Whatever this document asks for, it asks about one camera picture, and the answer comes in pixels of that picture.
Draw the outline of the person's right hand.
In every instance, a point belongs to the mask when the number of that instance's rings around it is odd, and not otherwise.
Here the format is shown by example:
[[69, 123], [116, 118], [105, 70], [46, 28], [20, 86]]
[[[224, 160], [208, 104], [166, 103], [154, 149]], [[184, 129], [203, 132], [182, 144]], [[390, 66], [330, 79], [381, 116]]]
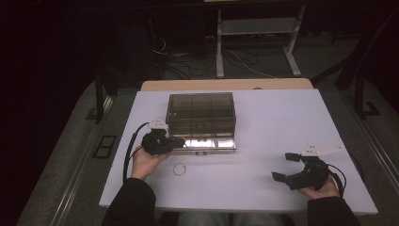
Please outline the person's right hand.
[[311, 200], [323, 199], [328, 197], [339, 197], [340, 193], [336, 187], [334, 180], [331, 175], [327, 177], [327, 180], [322, 188], [316, 190], [313, 187], [300, 188], [299, 192], [306, 195]]

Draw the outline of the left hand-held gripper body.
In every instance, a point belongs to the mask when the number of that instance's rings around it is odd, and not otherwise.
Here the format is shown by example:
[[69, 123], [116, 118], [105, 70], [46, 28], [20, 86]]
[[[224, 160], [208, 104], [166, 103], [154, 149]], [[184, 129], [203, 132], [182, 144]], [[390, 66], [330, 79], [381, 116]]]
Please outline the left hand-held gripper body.
[[154, 120], [146, 124], [151, 131], [141, 141], [141, 146], [152, 156], [171, 153], [171, 140], [167, 137], [168, 125], [163, 120]]

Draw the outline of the smoky acrylic drawer box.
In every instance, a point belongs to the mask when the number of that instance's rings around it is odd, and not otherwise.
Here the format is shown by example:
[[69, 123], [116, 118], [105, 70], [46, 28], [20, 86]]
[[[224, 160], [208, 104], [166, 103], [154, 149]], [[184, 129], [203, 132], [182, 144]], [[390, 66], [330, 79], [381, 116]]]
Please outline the smoky acrylic drawer box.
[[174, 137], [233, 137], [236, 116], [231, 92], [170, 94], [166, 116]]

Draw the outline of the black floor outlet frame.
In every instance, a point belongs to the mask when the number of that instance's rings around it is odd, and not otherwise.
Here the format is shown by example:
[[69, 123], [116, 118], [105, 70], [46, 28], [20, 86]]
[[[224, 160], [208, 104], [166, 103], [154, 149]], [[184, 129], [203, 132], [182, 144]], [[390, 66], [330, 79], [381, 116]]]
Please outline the black floor outlet frame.
[[109, 158], [115, 145], [116, 138], [116, 136], [102, 136], [92, 157], [96, 159]]

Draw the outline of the black metal stand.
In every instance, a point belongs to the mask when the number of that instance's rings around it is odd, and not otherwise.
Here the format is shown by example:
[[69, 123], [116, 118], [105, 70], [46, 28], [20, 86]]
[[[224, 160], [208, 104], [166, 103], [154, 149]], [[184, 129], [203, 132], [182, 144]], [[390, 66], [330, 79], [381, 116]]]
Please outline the black metal stand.
[[118, 81], [107, 73], [97, 71], [94, 80], [96, 107], [90, 109], [87, 114], [89, 120], [95, 120], [98, 124], [104, 116], [105, 95], [116, 95], [118, 92]]
[[399, 6], [375, 18], [344, 60], [311, 79], [314, 85], [341, 70], [335, 86], [348, 89], [355, 82], [356, 112], [362, 119], [379, 114], [375, 106], [364, 102], [365, 81], [372, 82], [399, 113]]

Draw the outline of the white metal desk frame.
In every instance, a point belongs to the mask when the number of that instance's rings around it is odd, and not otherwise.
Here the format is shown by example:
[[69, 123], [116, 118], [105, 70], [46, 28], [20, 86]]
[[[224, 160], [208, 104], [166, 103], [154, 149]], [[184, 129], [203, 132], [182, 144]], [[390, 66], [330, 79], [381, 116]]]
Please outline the white metal desk frame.
[[251, 18], [251, 19], [224, 19], [223, 10], [217, 11], [217, 29], [216, 29], [216, 53], [215, 67], [216, 77], [223, 78], [224, 65], [222, 54], [222, 38], [224, 36], [237, 35], [265, 35], [265, 34], [288, 34], [290, 36], [289, 43], [282, 48], [289, 68], [294, 77], [299, 77], [299, 70], [293, 51], [295, 42], [299, 34], [303, 16], [306, 10], [305, 5], [297, 8], [296, 16], [292, 17], [268, 17], [268, 18]]

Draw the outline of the white foam board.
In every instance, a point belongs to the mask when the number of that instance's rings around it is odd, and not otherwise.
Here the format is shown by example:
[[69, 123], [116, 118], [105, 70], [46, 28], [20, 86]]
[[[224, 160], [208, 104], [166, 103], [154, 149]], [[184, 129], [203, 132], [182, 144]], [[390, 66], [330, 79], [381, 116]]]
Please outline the white foam board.
[[147, 182], [160, 210], [217, 212], [300, 212], [304, 195], [273, 180], [272, 172], [294, 174], [299, 162], [285, 159], [308, 143], [343, 146], [324, 156], [347, 179], [344, 198], [358, 215], [376, 213], [375, 204], [344, 147], [316, 89], [253, 89], [233, 94], [236, 152], [173, 155]]

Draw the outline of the person's left hand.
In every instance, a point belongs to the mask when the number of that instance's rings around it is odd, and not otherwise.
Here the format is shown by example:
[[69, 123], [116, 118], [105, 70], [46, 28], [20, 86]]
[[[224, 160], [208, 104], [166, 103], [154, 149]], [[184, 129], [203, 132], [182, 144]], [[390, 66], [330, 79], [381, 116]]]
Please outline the person's left hand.
[[145, 181], [147, 177], [154, 173], [157, 167], [166, 159], [169, 153], [150, 155], [145, 149], [139, 146], [133, 154], [133, 166], [131, 177]]

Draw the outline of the smoky acrylic drawer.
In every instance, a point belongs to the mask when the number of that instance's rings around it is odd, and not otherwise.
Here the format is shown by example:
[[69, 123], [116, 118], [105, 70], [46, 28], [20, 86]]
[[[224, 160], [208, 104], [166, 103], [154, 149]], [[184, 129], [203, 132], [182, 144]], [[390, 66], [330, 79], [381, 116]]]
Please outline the smoky acrylic drawer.
[[186, 137], [182, 148], [175, 148], [175, 155], [229, 154], [236, 152], [234, 139], [231, 137]]

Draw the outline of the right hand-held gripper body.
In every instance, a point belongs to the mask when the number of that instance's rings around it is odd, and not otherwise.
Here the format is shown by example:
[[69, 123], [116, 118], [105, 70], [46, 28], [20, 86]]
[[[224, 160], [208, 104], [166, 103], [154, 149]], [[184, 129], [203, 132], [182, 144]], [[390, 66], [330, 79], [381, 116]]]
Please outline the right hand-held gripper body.
[[312, 186], [316, 190], [323, 187], [327, 177], [331, 175], [337, 183], [339, 190], [344, 190], [344, 182], [329, 169], [329, 164], [321, 159], [322, 155], [337, 153], [343, 150], [343, 146], [331, 146], [308, 143], [299, 153], [304, 164], [304, 169], [296, 174], [285, 177], [285, 184], [291, 190], [297, 190]]

